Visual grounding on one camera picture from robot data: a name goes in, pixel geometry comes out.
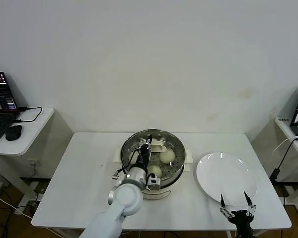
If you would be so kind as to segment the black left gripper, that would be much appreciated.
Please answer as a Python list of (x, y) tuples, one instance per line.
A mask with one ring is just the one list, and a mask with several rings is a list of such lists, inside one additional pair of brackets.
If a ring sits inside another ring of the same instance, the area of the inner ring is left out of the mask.
[(146, 168), (148, 166), (151, 157), (151, 143), (152, 135), (150, 134), (146, 141), (140, 141), (133, 149), (139, 153), (140, 158), (138, 159), (138, 162), (141, 168)]

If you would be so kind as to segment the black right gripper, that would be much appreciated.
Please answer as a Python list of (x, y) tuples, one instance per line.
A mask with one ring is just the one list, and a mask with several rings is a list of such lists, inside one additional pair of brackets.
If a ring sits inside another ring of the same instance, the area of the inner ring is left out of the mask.
[(244, 191), (244, 196), (248, 204), (248, 210), (228, 211), (224, 202), (223, 195), (221, 194), (221, 207), (220, 212), (228, 218), (228, 221), (236, 226), (237, 238), (253, 238), (253, 229), (250, 223), (254, 220), (254, 213), (256, 205), (253, 204), (251, 198)]

